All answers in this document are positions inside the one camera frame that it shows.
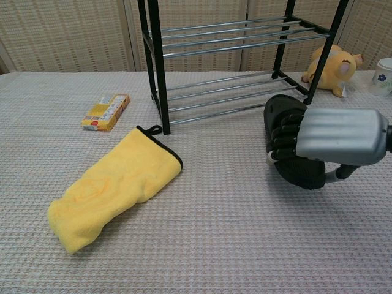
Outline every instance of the yellow plush toy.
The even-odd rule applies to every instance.
[[[314,51],[310,66],[307,72],[302,75],[303,82],[312,83],[322,51],[323,46]],[[362,63],[363,57],[361,54],[351,55],[343,51],[341,47],[332,45],[317,87],[332,90],[335,96],[343,97],[344,82],[352,77],[356,68]]]

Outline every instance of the plush toy ear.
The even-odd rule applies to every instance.
[[[355,62],[356,62],[356,66],[361,66],[363,63],[363,55],[362,54],[356,54],[353,55]]]
[[[349,63],[347,63],[347,62],[342,62],[341,63],[341,65],[339,66],[339,72],[342,74],[342,75],[345,75],[348,71],[349,71],[349,69],[350,69],[350,64]]]

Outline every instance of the small box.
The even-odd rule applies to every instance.
[[[83,130],[109,132],[129,104],[128,94],[105,96],[81,121]]]

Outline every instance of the white cup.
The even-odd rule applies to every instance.
[[[377,96],[387,96],[392,92],[392,58],[380,59],[369,91]]]

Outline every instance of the microfiber towel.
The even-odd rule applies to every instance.
[[[137,126],[48,208],[48,221],[67,252],[93,242],[105,224],[149,200],[183,168],[176,153]]]

